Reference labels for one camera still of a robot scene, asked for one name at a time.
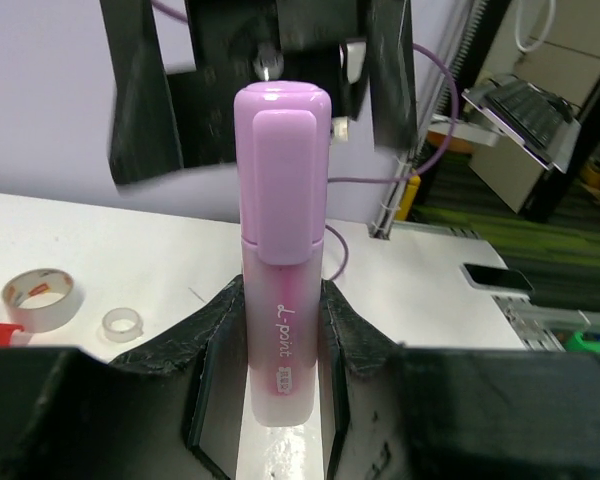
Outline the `laptop on stand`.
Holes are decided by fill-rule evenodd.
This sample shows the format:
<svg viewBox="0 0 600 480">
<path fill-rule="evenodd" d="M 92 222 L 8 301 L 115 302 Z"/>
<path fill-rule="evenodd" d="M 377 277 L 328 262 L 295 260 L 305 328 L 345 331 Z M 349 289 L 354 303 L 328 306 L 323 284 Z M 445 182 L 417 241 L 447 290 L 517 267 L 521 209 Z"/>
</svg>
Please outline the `laptop on stand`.
<svg viewBox="0 0 600 480">
<path fill-rule="evenodd" d="M 513 74 L 491 77 L 462 97 L 544 169 L 568 170 L 581 125 L 564 98 Z"/>
</svg>

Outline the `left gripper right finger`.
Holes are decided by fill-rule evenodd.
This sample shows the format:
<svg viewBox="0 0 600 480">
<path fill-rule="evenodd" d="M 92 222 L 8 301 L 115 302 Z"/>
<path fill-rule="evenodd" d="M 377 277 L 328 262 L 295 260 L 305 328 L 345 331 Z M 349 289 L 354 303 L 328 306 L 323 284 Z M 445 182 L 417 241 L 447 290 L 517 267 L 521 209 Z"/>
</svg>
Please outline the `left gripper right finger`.
<svg viewBox="0 0 600 480">
<path fill-rule="evenodd" d="M 412 348 L 321 287 L 329 479 L 600 479 L 600 355 Z"/>
</svg>

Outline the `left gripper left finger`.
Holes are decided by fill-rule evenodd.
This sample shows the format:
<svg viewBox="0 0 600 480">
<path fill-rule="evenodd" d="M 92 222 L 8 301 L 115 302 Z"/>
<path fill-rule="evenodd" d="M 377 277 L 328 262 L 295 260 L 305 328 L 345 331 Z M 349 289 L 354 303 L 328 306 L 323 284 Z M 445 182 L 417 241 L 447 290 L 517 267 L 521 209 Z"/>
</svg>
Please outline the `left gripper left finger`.
<svg viewBox="0 0 600 480">
<path fill-rule="evenodd" d="M 241 277 L 102 362 L 0 348 L 0 479 L 232 479 L 245 397 Z"/>
</svg>

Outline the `small clear tape roll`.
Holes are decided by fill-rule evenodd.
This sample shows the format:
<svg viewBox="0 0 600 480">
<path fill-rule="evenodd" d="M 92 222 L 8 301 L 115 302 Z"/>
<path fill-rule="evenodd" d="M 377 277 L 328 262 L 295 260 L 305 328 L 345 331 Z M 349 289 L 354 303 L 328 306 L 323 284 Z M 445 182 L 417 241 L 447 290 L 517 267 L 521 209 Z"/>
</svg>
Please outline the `small clear tape roll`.
<svg viewBox="0 0 600 480">
<path fill-rule="evenodd" d="M 102 318 L 105 338 L 114 343 L 127 343 L 143 334 L 143 320 L 138 312 L 131 308 L 115 308 Z"/>
</svg>

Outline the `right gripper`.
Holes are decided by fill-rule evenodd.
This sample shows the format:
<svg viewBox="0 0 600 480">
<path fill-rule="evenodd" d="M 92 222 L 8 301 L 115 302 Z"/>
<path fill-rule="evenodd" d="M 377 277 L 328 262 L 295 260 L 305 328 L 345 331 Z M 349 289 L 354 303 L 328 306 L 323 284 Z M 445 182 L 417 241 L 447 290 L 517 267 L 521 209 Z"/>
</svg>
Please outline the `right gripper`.
<svg viewBox="0 0 600 480">
<path fill-rule="evenodd" d="M 254 82 L 317 85 L 330 95 L 333 117 L 357 118 L 368 75 L 349 80 L 347 47 L 366 37 L 374 145 L 416 147 L 408 0 L 186 2 L 195 69 L 182 76 L 182 132 L 151 3 L 100 8 L 116 87 L 108 162 L 119 190 L 234 162 L 233 99 Z"/>
</svg>

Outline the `smartphone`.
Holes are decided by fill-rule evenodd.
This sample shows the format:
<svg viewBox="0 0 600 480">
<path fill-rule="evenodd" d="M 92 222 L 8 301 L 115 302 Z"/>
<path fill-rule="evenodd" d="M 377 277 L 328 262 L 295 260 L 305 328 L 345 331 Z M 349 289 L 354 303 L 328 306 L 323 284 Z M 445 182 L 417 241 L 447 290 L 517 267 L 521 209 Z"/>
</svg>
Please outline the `smartphone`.
<svg viewBox="0 0 600 480">
<path fill-rule="evenodd" d="M 518 270 L 464 263 L 460 267 L 467 282 L 475 289 L 531 294 L 533 286 Z"/>
</svg>

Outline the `large clear tape roll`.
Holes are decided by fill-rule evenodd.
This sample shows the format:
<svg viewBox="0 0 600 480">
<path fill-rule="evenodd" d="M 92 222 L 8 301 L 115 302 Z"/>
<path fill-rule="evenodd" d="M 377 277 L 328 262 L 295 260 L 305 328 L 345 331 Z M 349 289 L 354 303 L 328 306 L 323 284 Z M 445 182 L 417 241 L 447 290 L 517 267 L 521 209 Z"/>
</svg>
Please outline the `large clear tape roll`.
<svg viewBox="0 0 600 480">
<path fill-rule="evenodd" d="M 55 269 L 35 269 L 17 275 L 1 291 L 12 323 L 31 334 L 56 330 L 74 318 L 84 296 L 74 278 Z"/>
</svg>

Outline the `purple highlighter cap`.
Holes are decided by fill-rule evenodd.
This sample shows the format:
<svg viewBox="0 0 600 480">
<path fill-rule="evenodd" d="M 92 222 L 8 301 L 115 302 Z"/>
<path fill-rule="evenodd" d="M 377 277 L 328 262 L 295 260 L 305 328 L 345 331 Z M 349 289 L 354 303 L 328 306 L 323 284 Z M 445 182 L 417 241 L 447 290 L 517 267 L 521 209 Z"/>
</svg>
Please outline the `purple highlighter cap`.
<svg viewBox="0 0 600 480">
<path fill-rule="evenodd" d="M 264 263 L 296 265 L 324 238 L 332 106 L 304 82 L 258 82 L 234 99 L 242 239 Z"/>
</svg>

